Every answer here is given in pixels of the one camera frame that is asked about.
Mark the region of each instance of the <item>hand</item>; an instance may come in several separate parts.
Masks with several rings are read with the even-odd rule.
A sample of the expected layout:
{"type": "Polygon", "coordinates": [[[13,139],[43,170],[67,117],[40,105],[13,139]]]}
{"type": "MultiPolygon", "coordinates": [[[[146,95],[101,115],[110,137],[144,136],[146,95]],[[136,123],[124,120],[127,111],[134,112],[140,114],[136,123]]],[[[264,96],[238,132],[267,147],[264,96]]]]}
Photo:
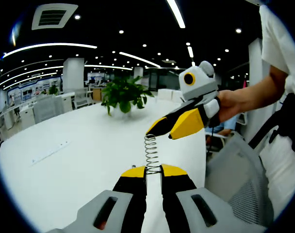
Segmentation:
{"type": "Polygon", "coordinates": [[[234,91],[220,91],[218,97],[221,101],[219,111],[220,122],[224,122],[240,113],[241,101],[234,91]]]}

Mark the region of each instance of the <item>air vent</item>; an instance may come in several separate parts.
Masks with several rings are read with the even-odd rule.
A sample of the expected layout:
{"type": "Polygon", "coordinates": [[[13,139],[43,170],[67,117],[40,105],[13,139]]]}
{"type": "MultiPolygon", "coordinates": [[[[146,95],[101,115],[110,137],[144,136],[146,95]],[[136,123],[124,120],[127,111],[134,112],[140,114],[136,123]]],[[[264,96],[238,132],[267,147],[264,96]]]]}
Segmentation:
{"type": "Polygon", "coordinates": [[[33,16],[32,30],[63,28],[77,8],[78,5],[65,3],[40,5],[33,16]]]}
{"type": "Polygon", "coordinates": [[[39,26],[58,25],[65,13],[63,10],[42,11],[39,26]]]}

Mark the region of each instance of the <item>white table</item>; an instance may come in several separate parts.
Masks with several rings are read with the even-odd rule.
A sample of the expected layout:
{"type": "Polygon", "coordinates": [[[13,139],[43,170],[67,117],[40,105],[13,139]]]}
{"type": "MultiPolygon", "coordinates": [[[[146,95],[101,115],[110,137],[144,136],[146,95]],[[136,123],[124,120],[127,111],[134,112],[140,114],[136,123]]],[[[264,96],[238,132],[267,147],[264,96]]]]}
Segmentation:
{"type": "MultiPolygon", "coordinates": [[[[0,148],[0,171],[17,206],[40,232],[67,226],[76,219],[78,209],[103,190],[112,190],[124,171],[146,164],[146,131],[178,106],[149,99],[145,109],[132,110],[131,119],[117,120],[95,104],[12,136],[0,148]],[[32,159],[66,142],[67,146],[32,165],[32,159]]],[[[157,147],[161,163],[179,166],[197,187],[204,186],[203,130],[178,140],[160,136],[157,147]]],[[[148,175],[147,192],[142,232],[169,232],[159,175],[148,175]]]]}

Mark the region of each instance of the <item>green leaves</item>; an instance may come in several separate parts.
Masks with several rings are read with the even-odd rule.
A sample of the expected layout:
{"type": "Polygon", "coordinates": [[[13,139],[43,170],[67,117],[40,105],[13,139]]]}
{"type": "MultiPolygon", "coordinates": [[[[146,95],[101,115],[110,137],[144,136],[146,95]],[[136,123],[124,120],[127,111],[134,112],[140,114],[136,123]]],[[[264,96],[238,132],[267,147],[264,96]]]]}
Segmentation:
{"type": "Polygon", "coordinates": [[[119,103],[119,108],[123,113],[127,113],[131,109],[131,104],[129,101],[128,102],[122,101],[121,103],[119,103]]]}
{"type": "Polygon", "coordinates": [[[107,87],[102,90],[105,94],[102,105],[107,107],[108,115],[110,115],[110,106],[116,108],[119,103],[120,110],[127,113],[131,110],[131,103],[142,109],[148,101],[146,96],[154,97],[145,86],[136,84],[141,78],[140,76],[134,79],[131,77],[115,77],[111,83],[107,84],[107,87]]]}

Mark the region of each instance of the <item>white pillar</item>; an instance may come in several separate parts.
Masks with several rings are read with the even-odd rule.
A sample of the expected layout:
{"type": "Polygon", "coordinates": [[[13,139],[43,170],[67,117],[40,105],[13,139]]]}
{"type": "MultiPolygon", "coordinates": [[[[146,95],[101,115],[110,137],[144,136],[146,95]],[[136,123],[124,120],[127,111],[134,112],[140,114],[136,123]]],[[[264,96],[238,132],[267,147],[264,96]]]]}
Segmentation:
{"type": "Polygon", "coordinates": [[[63,90],[84,88],[84,58],[68,58],[64,62],[63,90]]]}
{"type": "MultiPolygon", "coordinates": [[[[249,85],[255,85],[269,74],[270,65],[262,60],[262,40],[257,38],[249,45],[249,85]]],[[[247,113],[247,126],[242,135],[249,142],[272,115],[274,104],[247,113]]]]}
{"type": "Polygon", "coordinates": [[[133,69],[133,78],[136,78],[138,76],[143,77],[143,67],[135,67],[133,69]]]}

